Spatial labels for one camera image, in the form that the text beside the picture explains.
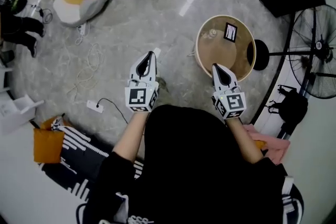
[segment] black shirt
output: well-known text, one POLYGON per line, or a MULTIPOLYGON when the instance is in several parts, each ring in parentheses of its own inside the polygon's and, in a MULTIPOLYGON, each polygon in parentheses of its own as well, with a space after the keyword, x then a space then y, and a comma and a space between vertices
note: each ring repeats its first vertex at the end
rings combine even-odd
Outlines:
POLYGON ((130 161, 112 153, 101 166, 83 222, 113 222, 120 193, 129 198, 129 217, 147 223, 281 223, 283 182, 268 158, 244 161, 218 118, 164 105, 146 123, 140 178, 134 180, 130 161))

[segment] gray floor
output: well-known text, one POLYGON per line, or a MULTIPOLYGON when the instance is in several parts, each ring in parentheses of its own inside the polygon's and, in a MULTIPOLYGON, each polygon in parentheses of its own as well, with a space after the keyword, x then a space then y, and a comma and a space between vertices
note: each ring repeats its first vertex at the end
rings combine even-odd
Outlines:
MULTIPOLYGON (((52 9, 52 2, 40 0, 40 6, 52 9)), ((75 45, 77 30, 63 27, 54 14, 54 20, 46 26, 46 36, 39 40, 36 59, 31 58, 25 47, 16 46, 14 72, 10 76, 12 93, 15 97, 27 93, 34 100, 45 100, 37 110, 38 123, 66 113, 72 123, 115 143, 125 127, 119 112, 104 102, 105 111, 99 114, 87 109, 86 102, 109 98, 129 119, 131 112, 124 105, 124 87, 130 67, 142 54, 158 47, 161 49, 159 72, 176 104, 217 115, 211 102, 211 79, 198 67, 194 57, 188 56, 203 22, 218 14, 237 17, 248 26, 254 38, 268 45, 270 51, 283 48, 288 24, 281 18, 274 18, 259 0, 195 0, 181 16, 179 13, 185 2, 112 0, 91 20, 90 33, 79 46, 75 45), (87 55, 94 43, 99 45, 93 48, 90 62, 97 64, 99 55, 103 55, 103 62, 94 73, 88 68, 81 72, 80 80, 91 75, 93 78, 78 86, 77 94, 76 89, 69 92, 79 71, 88 66, 87 55)), ((272 57, 266 70, 252 71, 240 84, 248 104, 241 117, 245 123, 251 120, 264 98, 278 62, 278 57, 272 57)))

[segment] person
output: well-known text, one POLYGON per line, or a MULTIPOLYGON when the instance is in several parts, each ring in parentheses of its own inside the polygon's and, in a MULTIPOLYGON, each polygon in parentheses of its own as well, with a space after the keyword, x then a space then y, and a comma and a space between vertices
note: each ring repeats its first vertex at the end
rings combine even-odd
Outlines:
POLYGON ((37 40, 26 31, 35 32, 44 37, 43 24, 29 17, 14 16, 6 7, 0 8, 1 37, 4 41, 26 46, 33 58, 36 57, 37 40))
POLYGON ((170 104, 137 112, 100 167, 83 224, 282 223, 284 179, 275 167, 239 118, 225 125, 170 104), (143 133, 144 166, 134 179, 143 133))

